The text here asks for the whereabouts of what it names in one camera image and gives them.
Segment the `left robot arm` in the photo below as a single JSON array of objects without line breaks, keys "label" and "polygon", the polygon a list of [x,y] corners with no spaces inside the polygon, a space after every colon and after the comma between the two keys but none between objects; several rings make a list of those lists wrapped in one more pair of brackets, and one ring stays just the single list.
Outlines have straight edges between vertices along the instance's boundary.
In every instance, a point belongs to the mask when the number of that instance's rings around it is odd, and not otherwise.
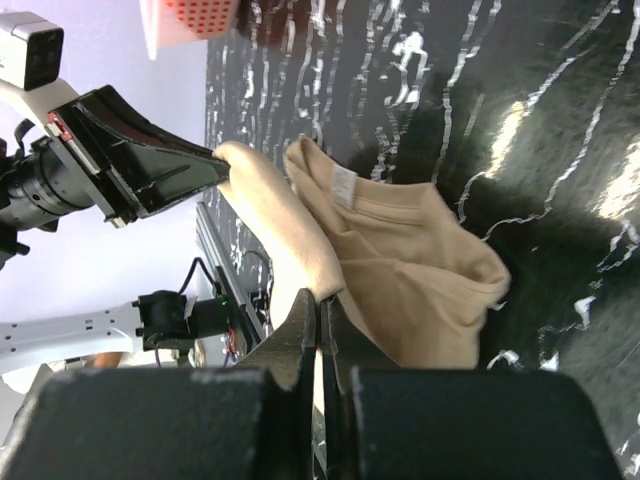
[{"label": "left robot arm", "polygon": [[19,97],[15,129],[43,137],[1,156],[1,260],[25,256],[21,231],[54,232],[60,218],[98,207],[122,228],[228,180],[213,152],[148,121],[110,85],[77,95],[58,81]]}]

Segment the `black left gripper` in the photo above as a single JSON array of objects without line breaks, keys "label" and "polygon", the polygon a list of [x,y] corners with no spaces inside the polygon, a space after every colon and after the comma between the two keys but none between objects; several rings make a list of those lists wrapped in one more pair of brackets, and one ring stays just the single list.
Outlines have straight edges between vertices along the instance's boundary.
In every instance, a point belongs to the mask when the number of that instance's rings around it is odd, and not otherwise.
[{"label": "black left gripper", "polygon": [[[228,163],[151,123],[110,85],[75,100],[74,121],[73,135],[55,111],[47,114],[53,150],[115,228],[159,214],[229,177]],[[101,167],[77,139],[95,144],[115,163]]]}]

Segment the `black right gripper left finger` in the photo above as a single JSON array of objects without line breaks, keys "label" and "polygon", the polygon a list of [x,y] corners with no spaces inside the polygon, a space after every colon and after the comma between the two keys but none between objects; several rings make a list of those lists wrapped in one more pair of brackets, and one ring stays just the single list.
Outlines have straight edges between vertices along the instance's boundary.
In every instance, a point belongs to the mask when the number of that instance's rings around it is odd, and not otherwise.
[{"label": "black right gripper left finger", "polygon": [[309,479],[316,305],[232,368],[62,372],[25,405],[5,479]]}]

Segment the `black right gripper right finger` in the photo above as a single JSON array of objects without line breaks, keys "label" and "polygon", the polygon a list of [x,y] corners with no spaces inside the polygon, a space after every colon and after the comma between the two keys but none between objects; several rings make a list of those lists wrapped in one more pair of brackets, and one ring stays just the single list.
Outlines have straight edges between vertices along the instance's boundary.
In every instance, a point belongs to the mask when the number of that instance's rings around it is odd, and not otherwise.
[{"label": "black right gripper right finger", "polygon": [[319,307],[330,479],[618,479],[594,405],[548,371],[392,368]]}]

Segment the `beige t shirt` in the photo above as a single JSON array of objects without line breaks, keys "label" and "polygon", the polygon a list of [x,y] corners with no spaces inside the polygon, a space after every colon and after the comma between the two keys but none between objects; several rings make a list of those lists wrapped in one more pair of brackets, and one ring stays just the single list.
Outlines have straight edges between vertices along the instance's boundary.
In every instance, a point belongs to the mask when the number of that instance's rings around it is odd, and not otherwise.
[{"label": "beige t shirt", "polygon": [[282,167],[234,141],[215,155],[230,167],[222,196],[272,260],[274,326],[306,288],[318,300],[337,296],[403,367],[476,367],[480,331],[510,275],[434,185],[361,178],[307,137]]}]

